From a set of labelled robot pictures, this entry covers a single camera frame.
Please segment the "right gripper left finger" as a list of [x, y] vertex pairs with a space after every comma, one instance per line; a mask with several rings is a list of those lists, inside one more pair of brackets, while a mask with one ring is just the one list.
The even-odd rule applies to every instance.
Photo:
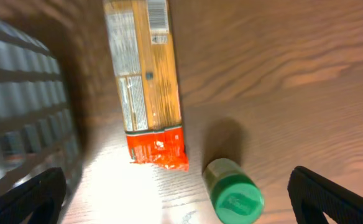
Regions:
[[62, 168], [47, 169], [0, 196], [0, 223], [56, 224], [66, 192]]

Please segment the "orange spaghetti pack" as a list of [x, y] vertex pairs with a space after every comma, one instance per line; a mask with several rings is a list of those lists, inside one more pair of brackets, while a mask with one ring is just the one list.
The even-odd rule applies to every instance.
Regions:
[[108, 0], [103, 7], [133, 163], [187, 171], [168, 1]]

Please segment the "grey plastic basket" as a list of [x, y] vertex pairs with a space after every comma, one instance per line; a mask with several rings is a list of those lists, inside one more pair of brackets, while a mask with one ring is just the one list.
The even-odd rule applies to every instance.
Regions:
[[71, 197], [82, 159], [62, 70], [41, 41], [0, 20], [0, 196], [52, 167]]

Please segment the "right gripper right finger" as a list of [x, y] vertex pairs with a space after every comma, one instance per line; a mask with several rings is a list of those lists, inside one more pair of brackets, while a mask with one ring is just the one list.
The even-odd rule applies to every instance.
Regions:
[[298, 224], [363, 223], [363, 197], [307, 169], [297, 166], [288, 182], [288, 194]]

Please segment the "green lid jar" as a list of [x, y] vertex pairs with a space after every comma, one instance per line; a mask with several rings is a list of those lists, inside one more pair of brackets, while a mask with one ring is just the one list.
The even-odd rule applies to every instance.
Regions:
[[261, 216], [262, 192], [236, 162], [220, 158], [210, 162], [203, 179], [214, 211], [222, 223], [254, 223]]

